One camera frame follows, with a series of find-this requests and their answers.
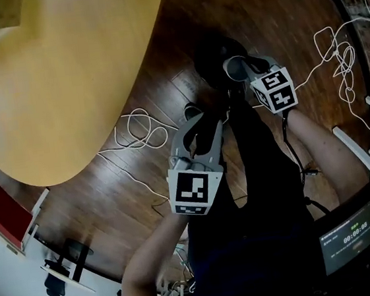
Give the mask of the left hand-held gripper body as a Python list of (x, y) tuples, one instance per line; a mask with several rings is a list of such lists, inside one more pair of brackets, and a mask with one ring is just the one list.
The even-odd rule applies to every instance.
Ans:
[(213, 144), (207, 154), (194, 157), (180, 147), (171, 154), (167, 177), (171, 211), (181, 215), (207, 215), (223, 177), (221, 146)]

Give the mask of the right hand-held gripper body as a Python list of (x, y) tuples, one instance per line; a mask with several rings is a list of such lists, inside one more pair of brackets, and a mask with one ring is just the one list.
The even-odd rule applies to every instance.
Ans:
[(293, 80), (285, 67), (274, 65), (269, 73), (250, 83), (259, 103), (273, 114), (281, 113), (298, 104)]

